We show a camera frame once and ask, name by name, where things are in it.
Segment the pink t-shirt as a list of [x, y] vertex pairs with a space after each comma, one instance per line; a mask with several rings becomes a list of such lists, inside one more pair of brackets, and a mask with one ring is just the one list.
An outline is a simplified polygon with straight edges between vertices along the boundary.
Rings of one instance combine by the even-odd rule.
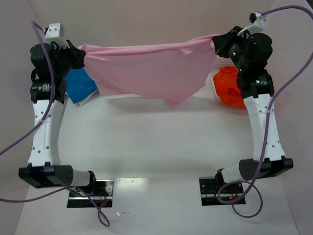
[[206, 85], [217, 56], [213, 35], [183, 43], [101, 47], [82, 45], [84, 69], [102, 96], [135, 94], [175, 107]]

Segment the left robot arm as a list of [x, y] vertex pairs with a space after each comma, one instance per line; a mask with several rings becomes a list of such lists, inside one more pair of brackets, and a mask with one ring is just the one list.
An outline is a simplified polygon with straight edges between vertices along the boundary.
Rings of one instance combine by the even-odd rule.
[[34, 188], [85, 187], [95, 188], [92, 171], [78, 171], [62, 165], [59, 156], [59, 132], [66, 107], [65, 76], [70, 70], [81, 69], [86, 53], [72, 43], [56, 42], [30, 49], [34, 70], [31, 73], [31, 101], [34, 109], [34, 136], [26, 167], [19, 168], [19, 177]]

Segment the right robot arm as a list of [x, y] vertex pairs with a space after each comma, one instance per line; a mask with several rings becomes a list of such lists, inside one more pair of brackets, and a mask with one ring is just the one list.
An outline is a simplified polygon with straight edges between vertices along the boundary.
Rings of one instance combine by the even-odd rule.
[[272, 54], [272, 40], [263, 33], [252, 33], [239, 26], [213, 37], [215, 52], [232, 61], [236, 83], [248, 111], [253, 137], [253, 157], [238, 165], [220, 169], [225, 183], [278, 176], [293, 168], [280, 143], [274, 113], [274, 85], [265, 69]]

